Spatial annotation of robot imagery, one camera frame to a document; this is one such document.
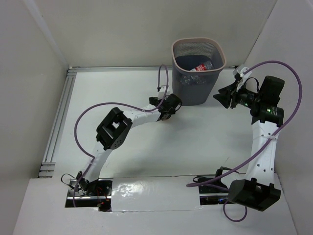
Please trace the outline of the red label water bottle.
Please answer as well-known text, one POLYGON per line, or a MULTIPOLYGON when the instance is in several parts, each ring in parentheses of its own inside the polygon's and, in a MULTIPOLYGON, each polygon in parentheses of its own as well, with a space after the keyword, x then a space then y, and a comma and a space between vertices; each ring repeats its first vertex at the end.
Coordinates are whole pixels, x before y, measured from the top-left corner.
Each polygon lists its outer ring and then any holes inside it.
POLYGON ((190 71, 209 71, 213 69, 214 69, 213 63, 210 60, 208 60, 191 69, 190 71))

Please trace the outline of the green label clear bottle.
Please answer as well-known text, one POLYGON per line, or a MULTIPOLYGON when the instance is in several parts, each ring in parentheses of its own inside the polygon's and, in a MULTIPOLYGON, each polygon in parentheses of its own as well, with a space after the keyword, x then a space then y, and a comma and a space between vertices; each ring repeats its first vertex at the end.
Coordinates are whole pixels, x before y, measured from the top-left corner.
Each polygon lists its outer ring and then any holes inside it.
POLYGON ((198 75, 182 75, 179 82, 185 86, 196 86, 207 84, 208 80, 205 76, 198 75))

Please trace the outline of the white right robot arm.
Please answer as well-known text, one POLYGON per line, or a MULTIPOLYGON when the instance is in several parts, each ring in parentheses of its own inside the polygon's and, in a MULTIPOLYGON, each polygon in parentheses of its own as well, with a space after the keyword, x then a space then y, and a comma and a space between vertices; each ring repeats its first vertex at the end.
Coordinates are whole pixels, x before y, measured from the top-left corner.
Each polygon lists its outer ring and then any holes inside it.
POLYGON ((266 76, 258 92, 244 88, 235 94, 231 106, 242 104, 250 109, 253 142, 246 174, 234 179, 225 175, 213 181, 215 190, 229 188, 229 201, 248 208, 265 211, 281 196, 274 186, 274 160, 278 141, 278 129, 284 122, 284 110, 277 106, 284 80, 266 76))

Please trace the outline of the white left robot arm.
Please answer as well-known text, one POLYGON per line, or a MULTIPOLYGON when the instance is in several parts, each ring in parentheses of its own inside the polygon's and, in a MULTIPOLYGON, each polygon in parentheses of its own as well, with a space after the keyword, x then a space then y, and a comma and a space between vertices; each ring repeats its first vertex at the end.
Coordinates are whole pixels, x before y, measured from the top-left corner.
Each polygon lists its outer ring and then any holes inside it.
POLYGON ((137 126, 164 121, 169 119, 181 107, 182 101, 175 94, 169 94, 167 88, 158 90, 158 97, 150 97, 149 105, 138 108, 128 104, 117 103, 120 106, 130 107, 130 110, 122 111, 114 107, 104 117, 96 128, 96 145, 90 154, 83 149, 78 141, 77 127, 79 121, 89 110, 102 105, 114 103, 100 103, 85 110, 74 125, 74 139, 77 146, 86 155, 91 157, 87 166, 78 172, 76 176, 77 186, 85 195, 92 195, 97 188, 100 172, 113 150, 119 148, 125 141, 129 131, 137 126))

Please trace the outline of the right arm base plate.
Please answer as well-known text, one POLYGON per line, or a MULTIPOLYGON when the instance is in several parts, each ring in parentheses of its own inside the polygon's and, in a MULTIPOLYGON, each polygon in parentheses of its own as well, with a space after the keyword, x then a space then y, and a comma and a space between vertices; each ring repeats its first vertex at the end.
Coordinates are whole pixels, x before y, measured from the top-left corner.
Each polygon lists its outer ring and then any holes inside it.
POLYGON ((223 204, 228 199, 228 188, 220 181, 213 182, 212 185, 199 186, 200 205, 223 204))

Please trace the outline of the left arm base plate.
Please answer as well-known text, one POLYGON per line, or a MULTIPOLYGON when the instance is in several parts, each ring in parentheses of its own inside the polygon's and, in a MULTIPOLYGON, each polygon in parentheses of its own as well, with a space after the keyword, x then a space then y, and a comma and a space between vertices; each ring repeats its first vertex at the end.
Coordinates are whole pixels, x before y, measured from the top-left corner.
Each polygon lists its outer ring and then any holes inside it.
POLYGON ((68 186, 65 202, 66 208, 74 208, 73 196, 75 196, 76 208, 96 208, 100 212, 111 212, 112 180, 100 179, 92 192, 85 192, 79 186, 74 192, 76 180, 71 179, 68 186))

